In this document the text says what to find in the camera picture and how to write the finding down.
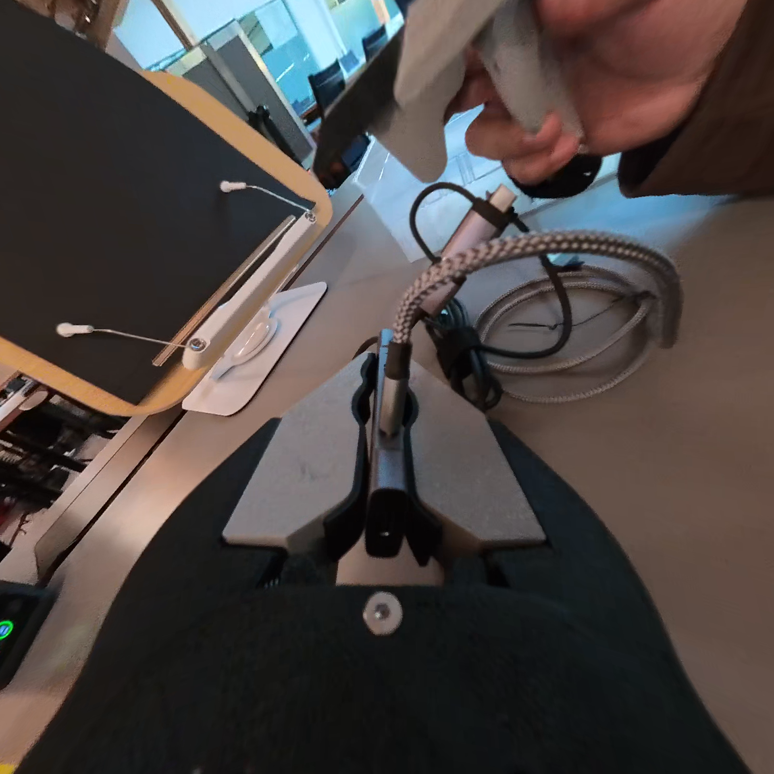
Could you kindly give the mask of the person's right hand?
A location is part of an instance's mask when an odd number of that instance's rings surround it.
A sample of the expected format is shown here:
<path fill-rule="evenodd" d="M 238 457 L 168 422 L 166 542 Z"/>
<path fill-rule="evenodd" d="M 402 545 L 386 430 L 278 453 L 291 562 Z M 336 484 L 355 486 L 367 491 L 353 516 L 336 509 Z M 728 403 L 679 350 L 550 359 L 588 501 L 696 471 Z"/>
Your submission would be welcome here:
<path fill-rule="evenodd" d="M 462 86 L 445 120 L 482 106 L 470 123 L 471 153 L 500 162 L 534 185 L 580 152 L 608 156 L 662 138 L 688 115 L 745 1 L 540 1 L 537 20 L 552 45 L 583 128 L 578 139 L 548 114 L 524 129 L 498 97 L 477 53 L 466 53 Z"/>

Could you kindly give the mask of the black panel with wooden edge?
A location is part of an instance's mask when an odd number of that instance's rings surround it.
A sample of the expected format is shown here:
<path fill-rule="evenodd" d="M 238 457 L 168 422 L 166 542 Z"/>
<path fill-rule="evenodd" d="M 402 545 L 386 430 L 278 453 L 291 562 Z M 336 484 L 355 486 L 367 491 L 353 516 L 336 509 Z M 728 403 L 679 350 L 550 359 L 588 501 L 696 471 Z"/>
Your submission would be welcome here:
<path fill-rule="evenodd" d="M 116 416 L 181 401 L 331 220 L 194 83 L 2 2 L 2 364 Z"/>

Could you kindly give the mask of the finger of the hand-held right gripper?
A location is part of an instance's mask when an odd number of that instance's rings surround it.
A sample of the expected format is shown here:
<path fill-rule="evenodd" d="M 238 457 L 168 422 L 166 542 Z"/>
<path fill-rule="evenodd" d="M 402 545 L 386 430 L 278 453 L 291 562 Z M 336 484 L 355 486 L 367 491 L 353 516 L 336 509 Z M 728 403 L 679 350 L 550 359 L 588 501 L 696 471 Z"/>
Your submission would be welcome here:
<path fill-rule="evenodd" d="M 503 1 L 417 1 L 402 27 L 392 103 L 375 138 L 424 183 L 447 165 L 445 115 L 462 88 L 465 51 Z"/>
<path fill-rule="evenodd" d="M 389 42 L 351 79 L 322 119 L 312 171 L 324 185 L 341 185 L 350 171 L 344 154 L 358 139 L 373 133 L 393 111 L 393 86 L 398 70 L 401 27 Z"/>

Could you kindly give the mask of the white tablet stand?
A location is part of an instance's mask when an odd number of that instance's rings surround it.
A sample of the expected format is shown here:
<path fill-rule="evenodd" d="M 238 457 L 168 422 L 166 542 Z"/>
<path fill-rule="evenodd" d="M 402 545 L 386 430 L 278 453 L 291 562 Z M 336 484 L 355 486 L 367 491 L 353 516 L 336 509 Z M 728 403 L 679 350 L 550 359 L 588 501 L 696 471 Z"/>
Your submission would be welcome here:
<path fill-rule="evenodd" d="M 266 187 L 222 180 L 224 195 L 257 192 L 285 204 L 293 213 L 235 270 L 191 322 L 181 341 L 131 334 L 91 324 L 60 322 L 56 334 L 112 336 L 162 345 L 181 354 L 181 367 L 140 404 L 109 399 L 87 405 L 116 416 L 147 416 L 181 403 L 186 411 L 229 417 L 247 406 L 300 333 L 327 292 L 325 282 L 289 286 L 301 269 L 302 248 L 315 236 L 319 221 L 313 205 L 301 204 Z"/>

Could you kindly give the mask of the black charger with green lights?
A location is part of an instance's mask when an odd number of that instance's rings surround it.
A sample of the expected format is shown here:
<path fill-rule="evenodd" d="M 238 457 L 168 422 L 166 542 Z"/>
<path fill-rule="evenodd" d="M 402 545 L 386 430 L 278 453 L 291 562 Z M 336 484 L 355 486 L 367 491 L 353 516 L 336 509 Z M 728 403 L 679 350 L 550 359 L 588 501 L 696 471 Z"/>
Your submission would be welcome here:
<path fill-rule="evenodd" d="M 56 600 L 48 587 L 1 581 L 1 689 L 12 681 Z"/>

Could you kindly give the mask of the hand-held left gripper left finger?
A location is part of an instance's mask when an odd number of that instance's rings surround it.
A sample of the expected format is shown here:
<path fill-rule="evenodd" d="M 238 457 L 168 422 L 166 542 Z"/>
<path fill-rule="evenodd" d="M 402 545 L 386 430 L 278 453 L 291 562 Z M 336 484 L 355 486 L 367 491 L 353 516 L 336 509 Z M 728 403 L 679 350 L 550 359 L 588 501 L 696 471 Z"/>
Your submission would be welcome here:
<path fill-rule="evenodd" d="M 370 396 L 376 355 L 365 352 L 289 409 L 222 537 L 233 546 L 339 560 L 363 530 Z"/>

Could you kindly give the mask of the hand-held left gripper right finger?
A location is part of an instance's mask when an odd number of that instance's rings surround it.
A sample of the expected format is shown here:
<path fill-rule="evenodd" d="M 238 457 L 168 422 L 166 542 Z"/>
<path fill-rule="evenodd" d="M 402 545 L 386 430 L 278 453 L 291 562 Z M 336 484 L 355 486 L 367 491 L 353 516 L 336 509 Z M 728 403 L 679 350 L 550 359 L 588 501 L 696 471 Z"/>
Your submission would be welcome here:
<path fill-rule="evenodd" d="M 409 391 L 416 493 L 442 528 L 434 554 L 440 563 L 545 544 L 546 534 L 485 415 L 417 362 L 411 363 Z"/>

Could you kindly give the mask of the grey partition panel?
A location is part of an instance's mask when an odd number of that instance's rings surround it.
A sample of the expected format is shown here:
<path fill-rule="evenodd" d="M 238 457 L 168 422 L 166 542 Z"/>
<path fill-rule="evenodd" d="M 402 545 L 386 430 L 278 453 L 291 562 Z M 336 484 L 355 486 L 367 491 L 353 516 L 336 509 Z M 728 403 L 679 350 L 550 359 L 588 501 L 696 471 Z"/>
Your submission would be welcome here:
<path fill-rule="evenodd" d="M 282 138 L 276 145 L 310 168 L 316 143 L 237 21 L 208 35 L 165 72 L 198 85 L 244 121 L 265 108 Z"/>

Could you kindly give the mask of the grey usb adapter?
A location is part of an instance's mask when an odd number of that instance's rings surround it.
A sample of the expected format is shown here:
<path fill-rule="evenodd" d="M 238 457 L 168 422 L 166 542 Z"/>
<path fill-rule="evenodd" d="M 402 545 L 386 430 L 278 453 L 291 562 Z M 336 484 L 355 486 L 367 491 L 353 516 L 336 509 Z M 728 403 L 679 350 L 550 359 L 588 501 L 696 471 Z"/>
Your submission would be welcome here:
<path fill-rule="evenodd" d="M 466 199 L 470 208 L 446 245 L 437 254 L 431 251 L 421 236 L 416 218 L 425 199 L 441 190 L 451 191 Z M 528 226 L 513 207 L 515 201 L 516 194 L 504 185 L 499 185 L 489 198 L 480 198 L 456 183 L 445 181 L 432 183 L 419 193 L 412 204 L 409 213 L 410 232 L 422 254 L 431 263 L 438 263 L 460 252 L 499 238 L 510 226 L 516 227 L 523 234 L 529 233 Z"/>

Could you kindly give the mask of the black office chair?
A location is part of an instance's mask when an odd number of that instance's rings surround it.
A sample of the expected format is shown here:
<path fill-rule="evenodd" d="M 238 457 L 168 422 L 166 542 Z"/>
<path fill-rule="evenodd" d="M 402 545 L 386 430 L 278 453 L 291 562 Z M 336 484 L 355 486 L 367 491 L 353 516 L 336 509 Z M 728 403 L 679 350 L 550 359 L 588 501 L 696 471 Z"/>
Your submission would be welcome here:
<path fill-rule="evenodd" d="M 307 80 L 321 114 L 333 105 L 346 88 L 346 78 L 339 60 L 335 60 L 321 71 L 310 74 Z"/>

